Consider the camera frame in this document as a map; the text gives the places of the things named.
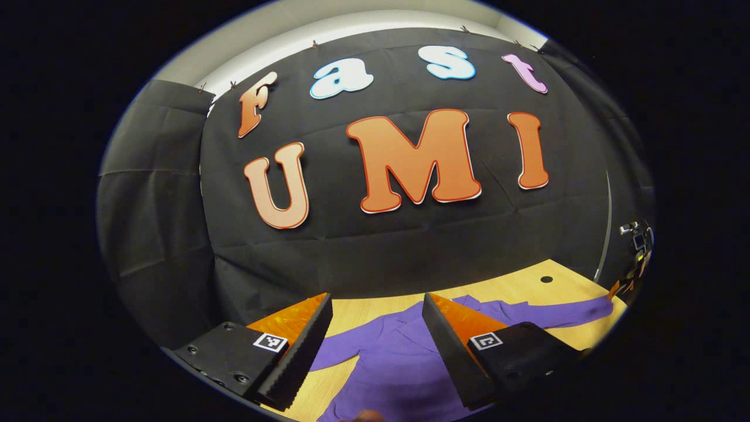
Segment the black fabric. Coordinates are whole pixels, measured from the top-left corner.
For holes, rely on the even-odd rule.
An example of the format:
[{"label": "black fabric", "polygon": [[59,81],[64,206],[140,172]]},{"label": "black fabric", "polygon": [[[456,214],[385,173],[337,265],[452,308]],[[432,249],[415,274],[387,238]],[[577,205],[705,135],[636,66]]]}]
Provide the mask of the black fabric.
[{"label": "black fabric", "polygon": [[619,227],[645,219],[656,231],[656,191],[647,168],[644,144],[630,118],[591,71],[572,55],[548,41],[540,55],[580,99],[601,140],[612,194],[612,227],[599,284],[611,288],[632,265],[632,236],[620,235]]},{"label": "black fabric", "polygon": [[[417,54],[427,45],[463,50],[476,75],[471,80],[432,76]],[[530,63],[549,92],[528,87],[501,59],[507,53]],[[313,99],[315,71],[350,57],[364,61],[373,83],[359,92]],[[270,71],[278,79],[260,111],[262,120],[238,139],[239,97]],[[469,115],[466,136],[481,196],[438,203],[429,194],[437,183],[433,173],[427,197],[415,205],[392,177],[392,188],[404,199],[401,207],[363,213],[362,155],[346,126],[387,116],[416,143],[426,115],[440,108]],[[544,188],[518,186],[521,151],[507,121],[512,112],[541,120],[550,174]],[[601,149],[608,139],[595,130],[595,119],[539,54],[496,38],[395,29],[353,35],[286,57],[219,98],[205,124],[201,182],[211,247],[222,263],[215,274],[220,291],[226,289],[220,294],[235,303],[226,302],[235,307],[229,312],[249,315],[245,304],[263,304],[266,297],[276,301],[283,292],[286,304],[321,291],[334,298],[413,294],[478,282],[548,258],[591,279],[608,212]],[[268,183],[283,209],[289,204],[287,187],[273,156],[296,141],[305,145],[301,164],[310,212],[298,228],[279,231],[259,217],[243,167],[260,157],[271,161]]]},{"label": "black fabric", "polygon": [[103,259],[138,324],[170,348],[220,319],[198,175],[211,100],[189,86],[151,81],[114,131],[99,175]]}]

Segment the wooden table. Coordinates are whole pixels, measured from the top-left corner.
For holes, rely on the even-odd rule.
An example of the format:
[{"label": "wooden table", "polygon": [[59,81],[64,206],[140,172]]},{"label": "wooden table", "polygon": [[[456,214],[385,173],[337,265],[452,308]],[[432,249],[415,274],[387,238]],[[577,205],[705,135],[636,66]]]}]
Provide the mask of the wooden table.
[{"label": "wooden table", "polygon": [[[540,281],[543,276],[550,276],[553,281],[543,283]],[[449,299],[468,294],[480,302],[502,300],[507,303],[556,305],[594,299],[607,294],[607,290],[557,262],[547,260],[515,273],[432,293]],[[333,300],[333,319],[326,336],[359,327],[381,315],[401,312],[424,297],[425,294],[420,293],[374,299]],[[578,350],[593,347],[605,337],[626,310],[626,305],[619,298],[615,297],[612,301],[614,310],[606,318],[577,327],[551,328],[547,332]],[[301,422],[315,421],[347,382],[358,358],[355,356],[338,365],[310,372],[297,393],[294,404],[285,412],[266,408]]]}]

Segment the black backdrop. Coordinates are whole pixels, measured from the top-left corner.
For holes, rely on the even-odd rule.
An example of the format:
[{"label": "black backdrop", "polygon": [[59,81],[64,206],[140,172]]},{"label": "black backdrop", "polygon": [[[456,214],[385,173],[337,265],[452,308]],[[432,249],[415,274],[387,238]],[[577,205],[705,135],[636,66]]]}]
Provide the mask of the black backdrop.
[{"label": "black backdrop", "polygon": [[[417,53],[425,45],[460,48],[476,75],[433,77]],[[534,67],[546,94],[503,61],[509,53]],[[313,99],[315,71],[349,57],[364,60],[374,82]],[[278,80],[263,120],[239,140],[240,96],[271,71]],[[638,134],[559,49],[535,53],[458,30],[391,29],[330,41],[248,75],[215,101],[207,119],[213,95],[205,90],[149,83],[115,130],[100,172],[103,256],[125,305],[159,345],[178,348],[221,321],[249,324],[321,291],[337,298],[435,291],[550,258],[593,278],[607,235],[599,280],[609,288],[632,259],[617,226],[646,219],[659,231]],[[362,212],[362,153],[346,126],[387,116],[415,143],[427,114],[441,108],[469,116],[467,146],[481,195]],[[506,116],[519,111],[541,121],[550,174],[544,188],[518,186],[518,135]],[[306,146],[310,211],[299,227],[280,231],[261,220],[242,168],[291,142]],[[279,167],[267,177],[284,209]],[[392,175],[391,186],[406,197]],[[615,228],[608,234],[609,196]]]},{"label": "black backdrop", "polygon": [[[7,65],[17,71],[8,84],[8,139],[29,151],[7,156],[17,224],[7,230],[16,247],[5,251],[6,283],[18,306],[10,308],[3,412],[8,420],[252,419],[156,349],[105,281],[94,241],[95,175],[130,100],[167,58],[248,5],[9,5],[8,28],[21,35],[8,44]],[[732,248],[743,209],[713,188],[712,175],[736,177],[741,166],[727,164],[747,157],[729,137],[726,149],[709,147],[722,134],[716,117],[727,128],[739,122],[731,111],[740,90],[695,53],[733,63],[742,38],[731,17],[746,11],[708,2],[502,8],[553,35],[607,82],[643,135],[664,212],[647,284],[611,337],[565,385],[522,396],[491,420],[741,419],[746,360],[733,324],[743,287]],[[708,31],[695,31],[696,22]],[[63,106],[42,114],[42,98]]]}]

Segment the letter m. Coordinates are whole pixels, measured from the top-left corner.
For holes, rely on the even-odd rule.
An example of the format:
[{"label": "letter m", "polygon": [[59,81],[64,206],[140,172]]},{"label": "letter m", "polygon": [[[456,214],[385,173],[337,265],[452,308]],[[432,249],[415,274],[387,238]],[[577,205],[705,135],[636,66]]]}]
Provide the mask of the letter m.
[{"label": "letter m", "polygon": [[414,146],[387,117],[369,117],[346,128],[359,142],[367,182],[366,213],[384,213],[401,205],[391,190],[390,171],[413,203],[422,203],[432,169],[437,166],[437,185],[432,196],[439,202],[478,197],[482,185],[474,179],[466,139],[469,116],[460,110],[430,112],[419,143]]}]

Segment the pink letter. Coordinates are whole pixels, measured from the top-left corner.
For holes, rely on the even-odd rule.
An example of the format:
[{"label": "pink letter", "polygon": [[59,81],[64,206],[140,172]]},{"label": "pink letter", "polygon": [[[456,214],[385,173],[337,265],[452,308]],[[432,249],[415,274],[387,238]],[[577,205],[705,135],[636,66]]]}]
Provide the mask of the pink letter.
[{"label": "pink letter", "polygon": [[522,62],[515,54],[506,54],[502,59],[513,65],[513,68],[515,68],[516,72],[518,72],[520,77],[523,78],[523,81],[528,86],[531,86],[531,89],[541,92],[542,94],[547,93],[547,87],[536,80],[534,75],[531,74],[531,72],[534,71],[534,68],[532,68],[530,64]]}]

